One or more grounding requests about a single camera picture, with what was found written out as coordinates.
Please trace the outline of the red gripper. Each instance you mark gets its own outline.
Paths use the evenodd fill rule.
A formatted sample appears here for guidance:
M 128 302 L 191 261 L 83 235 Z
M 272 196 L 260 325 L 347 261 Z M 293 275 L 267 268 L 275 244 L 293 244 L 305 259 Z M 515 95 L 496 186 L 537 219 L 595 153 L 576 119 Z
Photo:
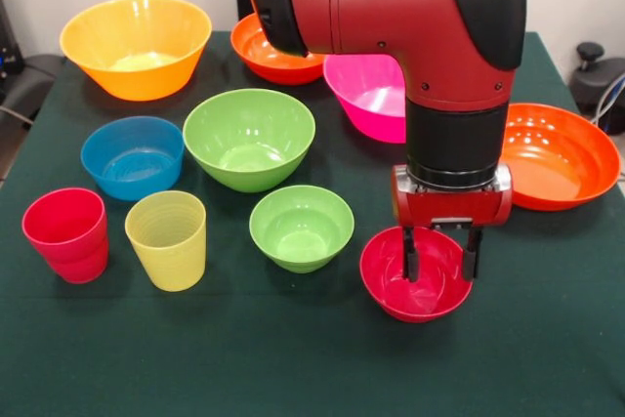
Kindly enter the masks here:
M 402 227 L 402 276 L 411 283 L 418 280 L 419 259 L 414 227 L 470 226 L 463 248 L 462 275 L 475 279 L 479 269 L 479 250 L 484 226 L 504 224 L 512 210 L 512 173 L 499 164 L 494 179 L 483 188 L 447 191 L 426 188 L 413 181 L 406 165 L 393 167 L 392 201 L 397 223 Z

